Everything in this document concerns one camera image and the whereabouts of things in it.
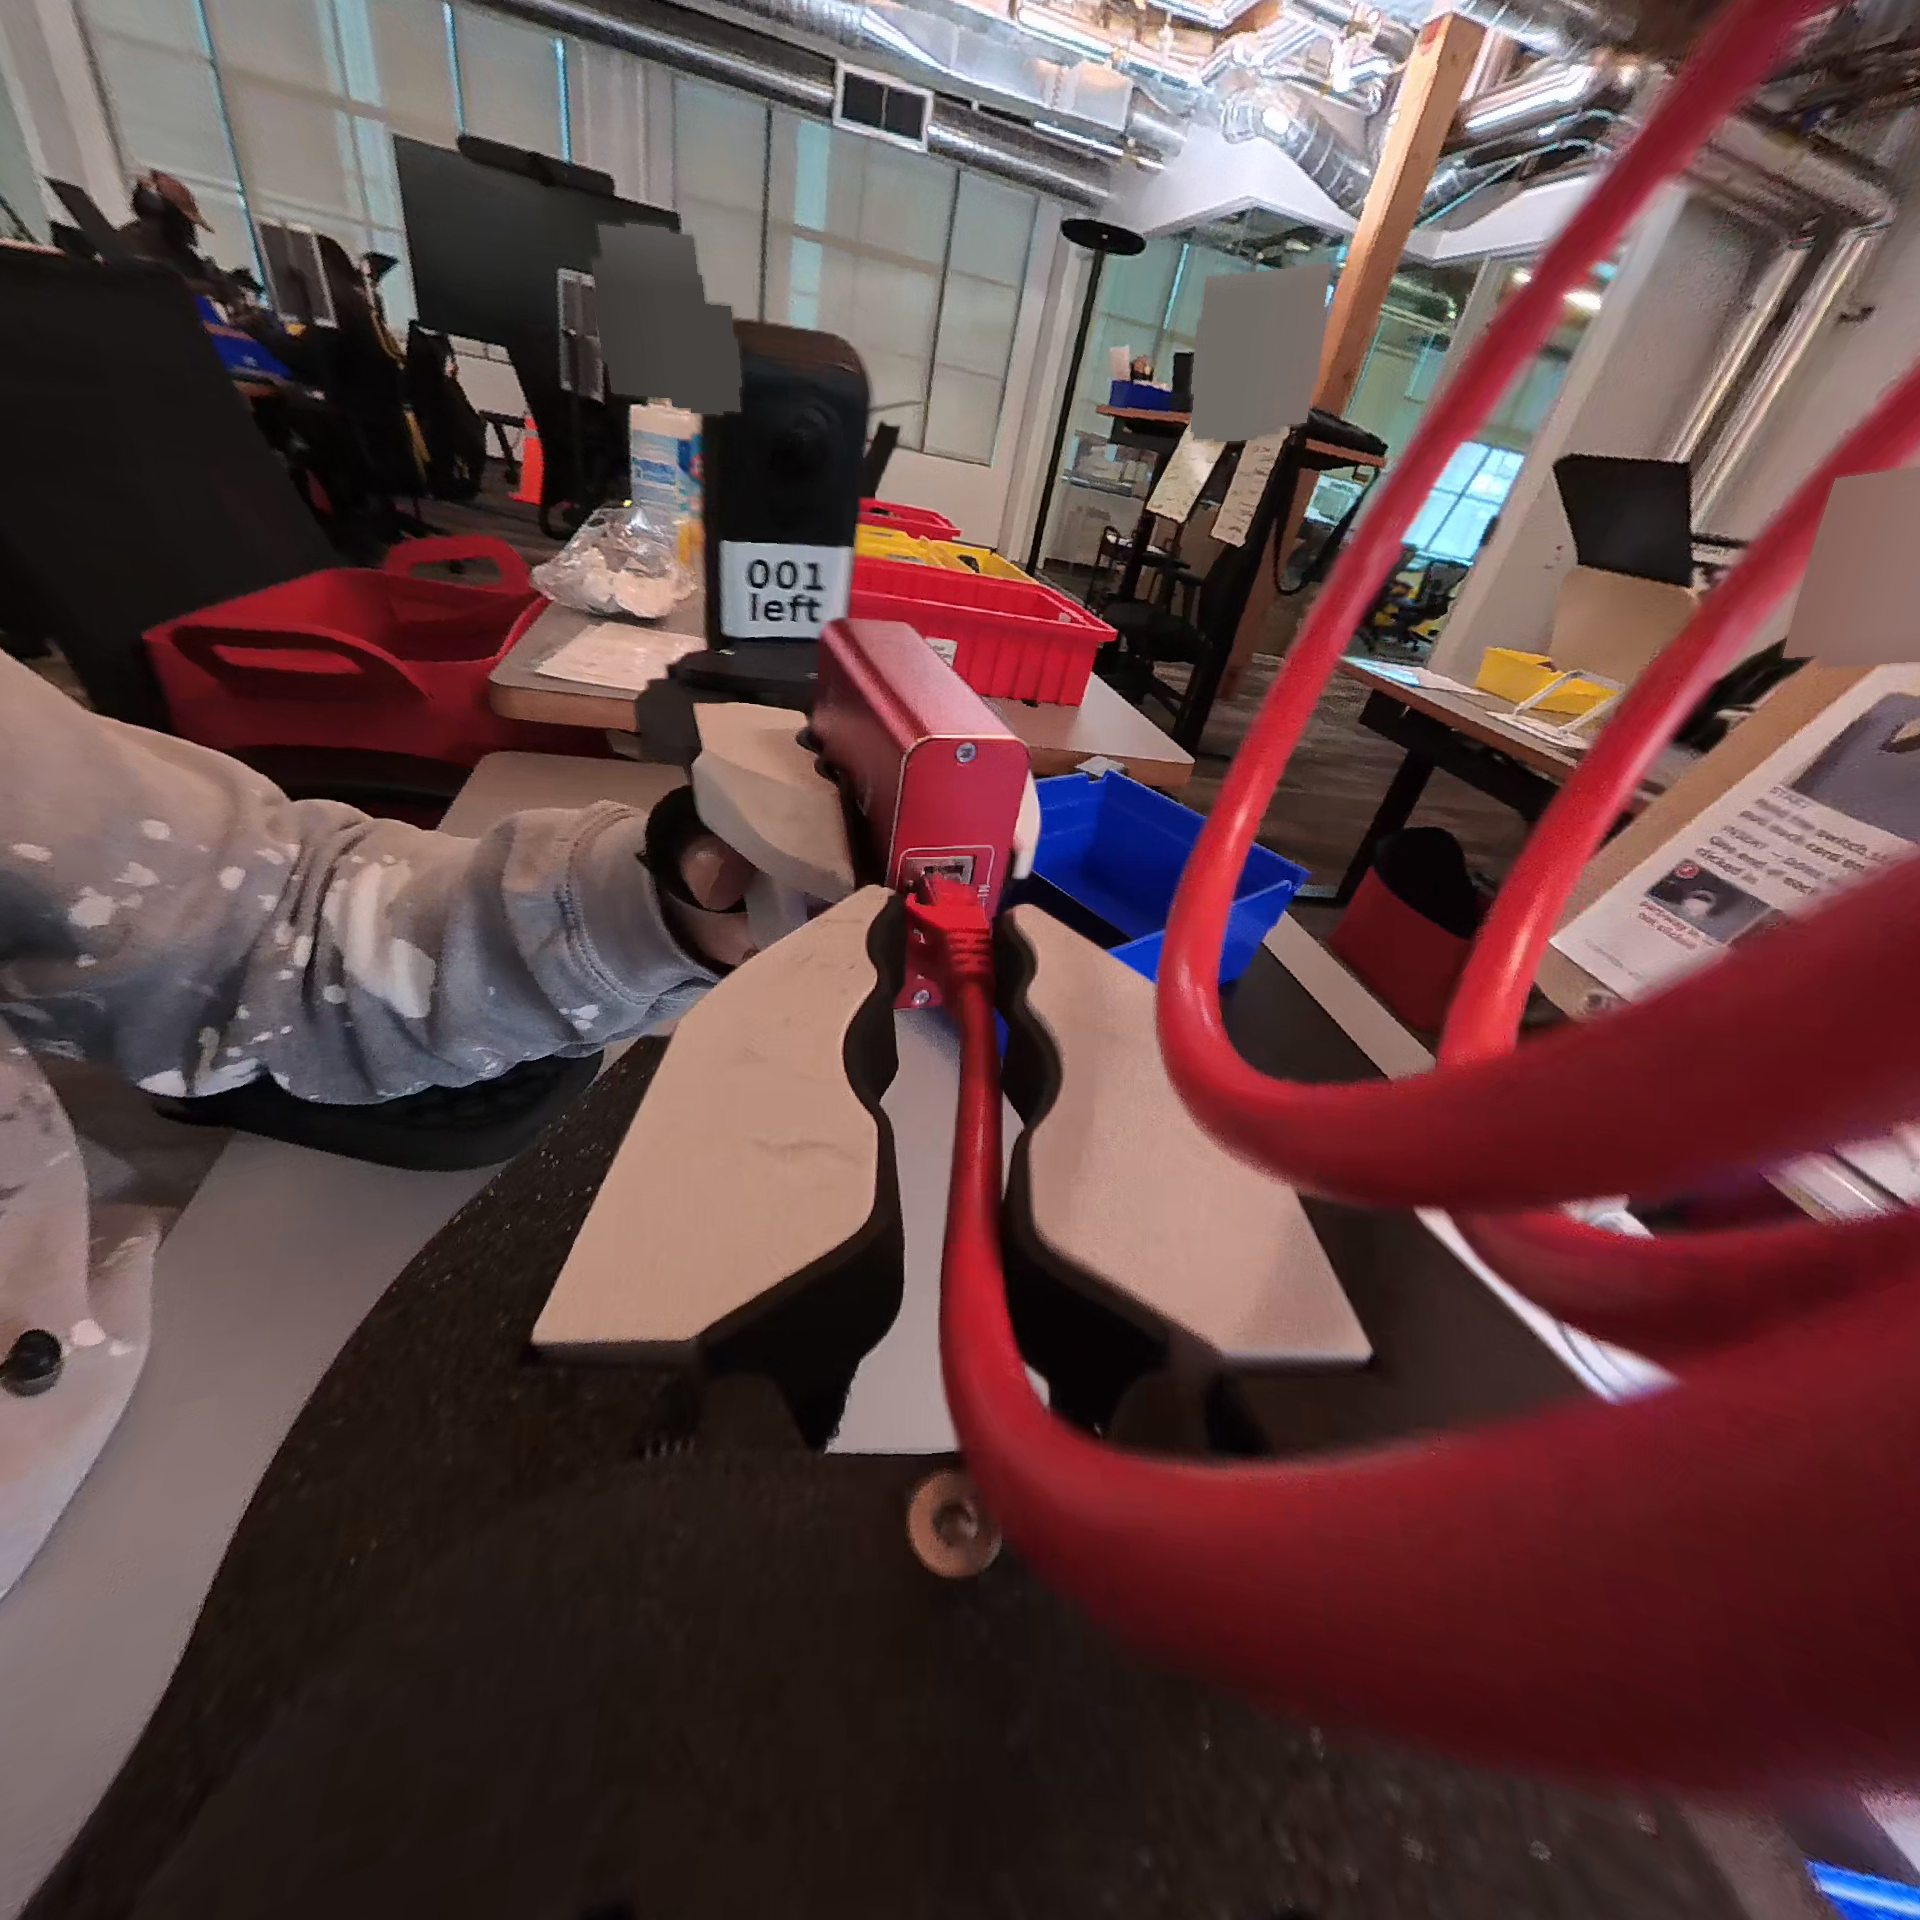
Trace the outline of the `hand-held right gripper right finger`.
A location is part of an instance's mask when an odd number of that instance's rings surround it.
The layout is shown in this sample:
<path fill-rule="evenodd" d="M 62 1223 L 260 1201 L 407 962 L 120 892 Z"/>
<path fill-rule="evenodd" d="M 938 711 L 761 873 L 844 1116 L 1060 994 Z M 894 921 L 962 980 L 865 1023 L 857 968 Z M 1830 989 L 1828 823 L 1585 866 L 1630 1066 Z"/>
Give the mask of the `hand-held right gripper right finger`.
<path fill-rule="evenodd" d="M 1162 1065 L 1153 985 L 1036 904 L 997 925 L 1001 1086 L 1018 1117 L 998 1246 L 1024 1367 L 1108 1433 L 1146 1383 L 1238 1441 L 1248 1375 L 1343 1373 L 1373 1343 L 1298 1192 L 1240 1162 Z"/>

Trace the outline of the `blue plastic bin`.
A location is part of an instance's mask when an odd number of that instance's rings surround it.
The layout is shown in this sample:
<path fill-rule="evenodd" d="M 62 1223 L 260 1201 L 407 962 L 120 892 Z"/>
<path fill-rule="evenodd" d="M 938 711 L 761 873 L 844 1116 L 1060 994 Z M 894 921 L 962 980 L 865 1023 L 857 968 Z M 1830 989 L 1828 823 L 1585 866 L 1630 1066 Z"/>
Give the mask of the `blue plastic bin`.
<path fill-rule="evenodd" d="M 1002 906 L 1036 904 L 1132 972 L 1156 978 L 1168 914 L 1202 816 L 1118 772 L 1038 780 L 1038 798 L 1032 868 L 1008 889 Z M 1306 878 L 1306 868 L 1285 854 L 1250 847 L 1232 892 L 1216 973 L 1221 986 L 1250 967 Z"/>

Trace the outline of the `red metal network switch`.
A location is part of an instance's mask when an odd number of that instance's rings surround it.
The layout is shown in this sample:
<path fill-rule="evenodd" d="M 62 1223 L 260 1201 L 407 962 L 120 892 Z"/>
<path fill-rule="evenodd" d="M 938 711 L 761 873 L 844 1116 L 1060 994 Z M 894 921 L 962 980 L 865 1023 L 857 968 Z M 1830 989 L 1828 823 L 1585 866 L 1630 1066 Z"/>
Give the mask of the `red metal network switch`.
<path fill-rule="evenodd" d="M 807 734 L 848 816 L 857 892 L 894 925 L 879 967 L 895 1008 L 943 1008 L 970 980 L 991 1017 L 1026 745 L 913 629 L 857 616 L 822 632 Z"/>

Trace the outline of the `person's left forearm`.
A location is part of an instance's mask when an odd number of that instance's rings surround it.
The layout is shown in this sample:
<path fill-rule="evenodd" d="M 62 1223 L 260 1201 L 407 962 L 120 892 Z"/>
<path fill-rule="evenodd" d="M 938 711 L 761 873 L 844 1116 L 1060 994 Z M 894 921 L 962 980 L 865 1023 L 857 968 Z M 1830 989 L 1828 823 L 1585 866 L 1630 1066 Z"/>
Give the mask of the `person's left forearm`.
<path fill-rule="evenodd" d="M 289 800 L 4 658 L 4 1119 L 49 1106 L 52 1060 L 365 1104 L 632 1038 L 714 980 L 649 823 L 534 807 L 458 836 Z"/>

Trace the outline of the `person's left hand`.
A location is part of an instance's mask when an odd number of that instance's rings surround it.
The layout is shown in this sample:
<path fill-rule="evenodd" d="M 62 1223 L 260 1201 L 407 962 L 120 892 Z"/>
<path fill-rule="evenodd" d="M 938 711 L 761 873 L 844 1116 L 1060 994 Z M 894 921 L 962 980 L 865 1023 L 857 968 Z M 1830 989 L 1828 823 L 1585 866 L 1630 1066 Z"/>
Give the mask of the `person's left hand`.
<path fill-rule="evenodd" d="M 656 873 L 661 916 L 676 943 L 708 972 L 724 976 L 761 948 L 750 892 L 761 873 L 708 830 L 682 836 Z"/>

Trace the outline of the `white wipes canister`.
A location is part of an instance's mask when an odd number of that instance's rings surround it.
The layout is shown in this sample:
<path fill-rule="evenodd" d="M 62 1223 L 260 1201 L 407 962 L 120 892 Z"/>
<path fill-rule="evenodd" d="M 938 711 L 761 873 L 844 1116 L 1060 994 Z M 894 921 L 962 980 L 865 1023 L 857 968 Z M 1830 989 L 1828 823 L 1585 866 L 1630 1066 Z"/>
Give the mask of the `white wipes canister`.
<path fill-rule="evenodd" d="M 676 542 L 678 565 L 703 558 L 703 415 L 662 400 L 629 407 L 631 502 Z"/>

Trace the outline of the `yellow plastic bin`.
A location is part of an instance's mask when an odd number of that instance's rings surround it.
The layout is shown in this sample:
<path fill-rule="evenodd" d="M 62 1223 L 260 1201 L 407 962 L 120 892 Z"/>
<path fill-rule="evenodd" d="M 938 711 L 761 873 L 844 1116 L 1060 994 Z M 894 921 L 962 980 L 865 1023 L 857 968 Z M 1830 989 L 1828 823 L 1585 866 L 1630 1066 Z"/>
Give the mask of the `yellow plastic bin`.
<path fill-rule="evenodd" d="M 895 525 L 861 521 L 855 527 L 855 561 L 912 565 L 1006 582 L 1032 582 L 1018 565 L 982 543 L 917 534 Z"/>

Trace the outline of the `clear plastic bag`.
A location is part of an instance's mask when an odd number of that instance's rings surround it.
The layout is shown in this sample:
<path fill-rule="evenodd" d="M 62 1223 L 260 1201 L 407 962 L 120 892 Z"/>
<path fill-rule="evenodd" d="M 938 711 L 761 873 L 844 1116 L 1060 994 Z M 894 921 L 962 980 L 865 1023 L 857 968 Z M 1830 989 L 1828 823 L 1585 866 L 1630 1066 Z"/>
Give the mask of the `clear plastic bag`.
<path fill-rule="evenodd" d="M 530 588 L 549 604 L 601 620 L 661 620 L 697 582 L 680 521 L 632 502 L 590 511 L 553 558 L 530 566 Z"/>

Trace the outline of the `black monitor on stand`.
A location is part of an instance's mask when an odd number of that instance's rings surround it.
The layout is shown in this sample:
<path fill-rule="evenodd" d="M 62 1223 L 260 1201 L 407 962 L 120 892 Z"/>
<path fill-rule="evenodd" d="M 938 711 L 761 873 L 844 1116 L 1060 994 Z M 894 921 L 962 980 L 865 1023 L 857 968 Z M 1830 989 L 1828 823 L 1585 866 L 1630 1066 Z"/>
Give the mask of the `black monitor on stand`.
<path fill-rule="evenodd" d="M 608 398 L 591 262 L 604 226 L 676 232 L 680 217 L 479 135 L 453 149 L 392 135 L 390 149 L 418 319 L 508 352 L 540 434 L 541 519 L 623 495 L 629 430 Z"/>

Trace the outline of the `standing desk with hanging papers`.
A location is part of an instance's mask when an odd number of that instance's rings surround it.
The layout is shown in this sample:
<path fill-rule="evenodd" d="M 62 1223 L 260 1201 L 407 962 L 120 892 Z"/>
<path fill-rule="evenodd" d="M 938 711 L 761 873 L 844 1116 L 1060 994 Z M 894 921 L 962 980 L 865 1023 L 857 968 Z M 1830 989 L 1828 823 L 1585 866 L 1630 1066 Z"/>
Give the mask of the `standing desk with hanging papers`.
<path fill-rule="evenodd" d="M 1206 729 L 1228 673 L 1240 616 L 1260 574 L 1277 582 L 1285 560 L 1274 536 L 1298 494 L 1332 469 L 1358 469 L 1369 484 L 1384 466 L 1388 445 L 1369 430 L 1317 408 L 1277 437 L 1209 441 L 1185 430 L 1158 464 L 1136 536 L 1124 551 L 1120 588 L 1098 613 L 1112 641 L 1098 648 L 1095 672 L 1129 702 L 1156 700 L 1170 711 L 1173 738 L 1193 751 Z M 1176 615 L 1136 596 L 1144 551 L 1158 521 L 1185 527 L 1218 466 L 1229 476 L 1216 502 L 1216 553 L 1199 577 L 1191 610 Z"/>

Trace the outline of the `yellow plastic tray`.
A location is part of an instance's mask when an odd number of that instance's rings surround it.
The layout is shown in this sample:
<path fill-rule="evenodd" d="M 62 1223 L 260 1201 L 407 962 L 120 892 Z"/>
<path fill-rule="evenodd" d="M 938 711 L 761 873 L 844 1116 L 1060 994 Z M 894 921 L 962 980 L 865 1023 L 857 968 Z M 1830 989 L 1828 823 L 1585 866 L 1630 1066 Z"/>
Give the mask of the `yellow plastic tray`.
<path fill-rule="evenodd" d="M 1527 717 L 1569 721 L 1609 705 L 1621 684 L 1564 668 L 1540 653 L 1489 647 L 1479 661 L 1472 686 L 1512 705 Z"/>

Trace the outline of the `person's grey splattered hoodie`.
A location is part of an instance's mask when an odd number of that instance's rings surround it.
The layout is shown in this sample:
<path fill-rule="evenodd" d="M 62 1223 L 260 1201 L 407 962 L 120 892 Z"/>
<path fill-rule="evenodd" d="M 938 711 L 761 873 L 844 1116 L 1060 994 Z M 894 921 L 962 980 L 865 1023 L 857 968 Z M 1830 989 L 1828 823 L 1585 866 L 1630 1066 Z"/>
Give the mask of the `person's grey splattered hoodie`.
<path fill-rule="evenodd" d="M 1 1592 L 48 1545 L 153 1341 L 159 1213 L 98 1197 L 40 1058 L 1 1038 Z"/>

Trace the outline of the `black partition panel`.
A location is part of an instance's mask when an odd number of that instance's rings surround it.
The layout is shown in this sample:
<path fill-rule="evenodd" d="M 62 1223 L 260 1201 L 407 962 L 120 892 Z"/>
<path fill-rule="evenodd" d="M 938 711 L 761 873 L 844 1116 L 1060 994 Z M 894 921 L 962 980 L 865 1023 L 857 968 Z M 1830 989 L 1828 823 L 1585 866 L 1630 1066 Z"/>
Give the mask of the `black partition panel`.
<path fill-rule="evenodd" d="M 4 245 L 1 428 L 4 599 L 119 721 L 173 730 L 149 629 L 341 560 L 162 266 Z"/>

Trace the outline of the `white wall air vent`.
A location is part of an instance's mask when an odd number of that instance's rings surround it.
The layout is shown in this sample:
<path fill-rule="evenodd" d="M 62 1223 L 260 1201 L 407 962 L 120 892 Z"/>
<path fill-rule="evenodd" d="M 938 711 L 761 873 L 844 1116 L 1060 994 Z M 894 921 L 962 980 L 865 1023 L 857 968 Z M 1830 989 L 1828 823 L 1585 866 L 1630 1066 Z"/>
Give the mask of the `white wall air vent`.
<path fill-rule="evenodd" d="M 831 71 L 831 122 L 900 150 L 925 153 L 937 96 L 927 87 L 838 61 Z"/>

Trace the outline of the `silver ventilation duct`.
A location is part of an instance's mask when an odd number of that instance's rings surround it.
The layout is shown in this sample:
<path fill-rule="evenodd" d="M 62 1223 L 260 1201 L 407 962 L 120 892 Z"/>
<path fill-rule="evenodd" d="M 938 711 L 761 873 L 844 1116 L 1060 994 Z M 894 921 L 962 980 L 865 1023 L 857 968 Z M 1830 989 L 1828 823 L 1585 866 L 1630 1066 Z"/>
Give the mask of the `silver ventilation duct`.
<path fill-rule="evenodd" d="M 1076 207 L 1102 207 L 1112 193 L 1124 149 L 1102 136 L 1047 132 L 1018 114 L 981 102 L 954 81 L 922 79 L 898 55 L 815 46 L 753 18 L 688 4 L 484 1 L 484 14 L 528 30 L 631 55 L 674 78 L 729 87 L 773 106 L 831 122 L 844 78 L 881 89 L 920 92 L 922 153 L 1018 184 Z"/>

